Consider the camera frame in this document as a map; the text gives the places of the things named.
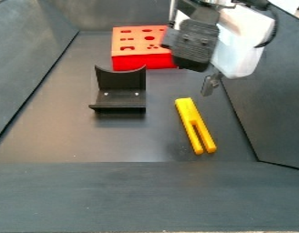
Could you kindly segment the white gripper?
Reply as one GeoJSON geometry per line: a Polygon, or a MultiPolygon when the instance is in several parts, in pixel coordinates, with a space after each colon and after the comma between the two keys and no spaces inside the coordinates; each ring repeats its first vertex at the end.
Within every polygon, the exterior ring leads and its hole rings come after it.
{"type": "Polygon", "coordinates": [[[210,96],[222,74],[234,79],[249,76],[258,66],[265,46],[274,36],[277,21],[244,4],[211,4],[221,13],[219,37],[210,66],[218,73],[206,76],[201,94],[210,96]]]}

